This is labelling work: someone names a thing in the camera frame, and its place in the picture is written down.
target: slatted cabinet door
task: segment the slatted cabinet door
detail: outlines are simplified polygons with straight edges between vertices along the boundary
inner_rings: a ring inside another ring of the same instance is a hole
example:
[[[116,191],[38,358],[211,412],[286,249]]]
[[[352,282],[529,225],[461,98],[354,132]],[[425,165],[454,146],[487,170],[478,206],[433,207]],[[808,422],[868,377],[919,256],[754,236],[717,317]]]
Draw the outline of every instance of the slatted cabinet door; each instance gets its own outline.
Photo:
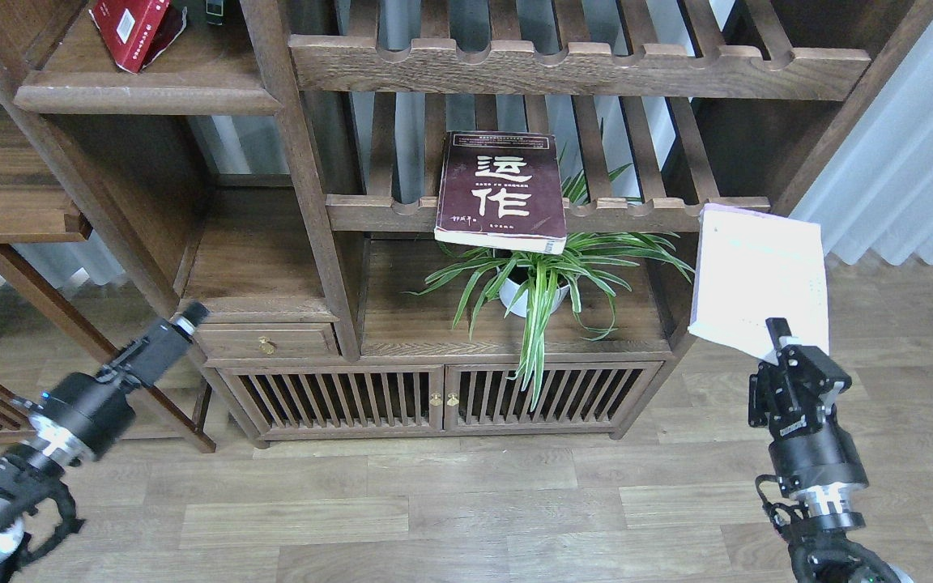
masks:
[[[637,405],[660,362],[548,364],[537,406],[533,384],[519,390],[513,368],[449,366],[445,370],[445,432],[610,432]]]
[[[229,369],[222,376],[266,440],[441,430],[440,365]]]

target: red box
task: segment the red box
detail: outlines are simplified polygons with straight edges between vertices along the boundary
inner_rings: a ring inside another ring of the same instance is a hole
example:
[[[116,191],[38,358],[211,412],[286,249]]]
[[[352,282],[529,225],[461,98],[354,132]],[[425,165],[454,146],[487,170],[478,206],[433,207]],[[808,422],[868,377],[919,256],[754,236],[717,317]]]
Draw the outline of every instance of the red box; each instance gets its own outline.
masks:
[[[171,0],[99,0],[89,14],[114,62],[129,73],[139,73],[185,30],[185,10]]]

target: spider plant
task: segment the spider plant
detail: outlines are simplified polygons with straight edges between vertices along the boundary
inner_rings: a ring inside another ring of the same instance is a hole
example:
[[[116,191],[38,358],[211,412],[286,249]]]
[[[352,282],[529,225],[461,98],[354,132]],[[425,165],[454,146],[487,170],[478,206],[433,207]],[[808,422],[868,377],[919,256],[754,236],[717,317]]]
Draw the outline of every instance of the spider plant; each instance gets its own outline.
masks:
[[[608,173],[611,181],[621,176],[630,166],[626,164]],[[589,191],[584,171],[568,177],[560,184],[560,191],[570,202],[578,204],[588,202]],[[549,324],[556,298],[556,289],[567,285],[571,299],[571,313],[578,325],[592,334],[588,340],[601,340],[615,331],[617,311],[615,287],[626,291],[632,288],[628,282],[611,273],[607,268],[630,268],[639,266],[643,259],[666,262],[689,278],[692,268],[678,259],[671,252],[675,246],[663,236],[645,235],[637,232],[573,232],[567,235],[564,252],[560,255],[548,255],[530,251],[504,251],[489,247],[474,247],[466,252],[455,254],[448,247],[441,245],[441,250],[454,259],[451,265],[444,266],[431,273],[424,280],[423,291],[411,294],[422,296],[455,280],[460,275],[467,275],[466,285],[462,289],[452,328],[455,328],[467,314],[470,307],[470,336],[474,334],[474,324],[485,304],[499,298],[499,290],[511,274],[522,274],[521,287],[509,303],[506,317],[512,306],[523,295],[528,295],[526,305],[525,329],[521,341],[521,358],[518,368],[511,379],[519,381],[521,391],[528,390],[530,383],[535,383],[530,400],[530,411],[538,405],[539,391],[542,386],[542,373],[545,368],[545,329]],[[578,285],[582,281],[594,284],[607,296],[611,307],[611,321],[606,328],[591,327],[582,324],[582,294]]]

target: wooden cabinet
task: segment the wooden cabinet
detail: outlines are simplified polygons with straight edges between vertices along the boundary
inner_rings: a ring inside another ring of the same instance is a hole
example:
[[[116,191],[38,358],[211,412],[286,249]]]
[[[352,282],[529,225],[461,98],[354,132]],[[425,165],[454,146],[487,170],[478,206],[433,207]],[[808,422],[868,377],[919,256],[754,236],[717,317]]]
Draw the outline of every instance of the wooden cabinet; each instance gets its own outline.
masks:
[[[647,3],[619,0],[616,52],[593,41],[581,1],[551,0],[556,47],[542,52],[515,2],[489,0],[488,44],[466,52],[449,3],[428,0],[418,37],[392,51],[375,0],[353,0],[340,18],[332,0],[243,0],[221,28],[204,25],[200,4],[175,3],[189,7],[190,29],[132,76],[113,69],[87,2],[0,0],[0,101],[159,313],[192,299],[210,307],[196,358],[258,443],[621,436],[692,342],[688,281],[659,265],[631,270],[634,292],[607,339],[589,343],[569,313],[555,316],[545,398],[560,405],[532,414],[500,385],[520,321],[490,306],[470,338],[448,329],[453,289],[404,294],[444,261],[419,233],[436,213],[449,96],[475,95],[478,129],[497,127],[495,95],[521,96],[539,132],[551,129],[545,96],[570,96],[592,200],[566,207],[568,228],[673,230],[693,261],[705,204],[792,209],[933,18],[933,0],[737,0],[719,27],[708,1],[679,0],[689,51],[660,40]],[[353,91],[368,93],[356,99],[369,115],[352,114]],[[396,92],[423,93],[419,196],[399,188]],[[621,112],[640,202],[612,196],[597,97]],[[652,97],[671,116],[663,164]],[[289,176],[212,176],[182,117],[208,114],[273,116]],[[359,128],[373,133],[361,149]],[[584,314],[604,325],[610,315],[600,303]]]

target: dark red book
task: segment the dark red book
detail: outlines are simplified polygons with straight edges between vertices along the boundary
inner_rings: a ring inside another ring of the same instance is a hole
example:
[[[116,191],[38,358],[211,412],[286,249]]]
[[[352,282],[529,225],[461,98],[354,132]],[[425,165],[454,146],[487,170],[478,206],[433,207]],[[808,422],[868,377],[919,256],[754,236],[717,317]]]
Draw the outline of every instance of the dark red book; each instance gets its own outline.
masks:
[[[567,228],[554,138],[449,132],[434,239],[477,247],[563,252]]]
[[[99,0],[89,11],[114,62],[139,73],[185,30],[185,8],[171,0]]]

